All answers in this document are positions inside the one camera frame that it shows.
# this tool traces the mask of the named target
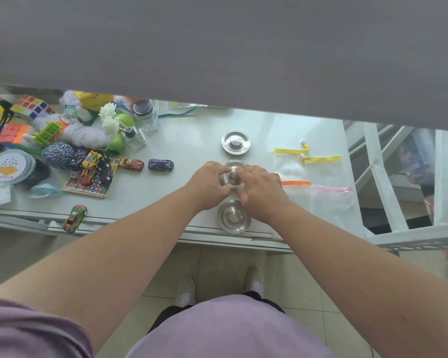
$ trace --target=hand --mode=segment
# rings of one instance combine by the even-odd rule
[[[216,207],[231,194],[229,186],[221,186],[219,183],[219,175],[231,170],[219,162],[207,162],[192,175],[184,188],[196,204],[196,213]]]
[[[246,164],[236,172],[245,184],[237,187],[237,193],[253,218],[272,226],[272,219],[292,205],[282,189],[278,174]]]

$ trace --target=forearm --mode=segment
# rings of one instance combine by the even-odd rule
[[[296,205],[272,225],[383,357],[448,357],[448,285]]]
[[[97,352],[197,213],[190,200],[180,189],[83,237],[1,284],[0,298],[77,322]]]

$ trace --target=yellow ribbon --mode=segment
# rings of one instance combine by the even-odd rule
[[[304,149],[283,149],[276,148],[274,153],[283,155],[301,155],[302,153],[307,154],[309,152],[309,146],[304,144]]]
[[[302,163],[314,163],[314,162],[333,162],[340,161],[342,156],[330,156],[330,157],[304,157]]]

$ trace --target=person's left hand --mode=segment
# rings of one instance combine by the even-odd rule
[[[231,194],[229,186],[221,186],[219,175],[231,172],[231,168],[219,162],[207,162],[194,173],[184,189],[190,193],[196,213],[209,210]]]

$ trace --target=metal sink stopper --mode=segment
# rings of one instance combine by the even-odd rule
[[[226,152],[232,155],[241,155],[249,150],[251,141],[244,132],[232,130],[221,138],[221,144]]]
[[[230,199],[217,211],[217,223],[227,233],[240,234],[251,224],[251,215],[238,199]]]
[[[241,185],[241,179],[239,178],[239,175],[237,174],[235,169],[237,167],[242,167],[243,164],[244,162],[239,161],[238,159],[231,159],[230,161],[224,163],[224,166],[232,168],[232,171],[219,176],[221,185],[229,185],[229,187],[231,188],[236,188],[237,186]]]

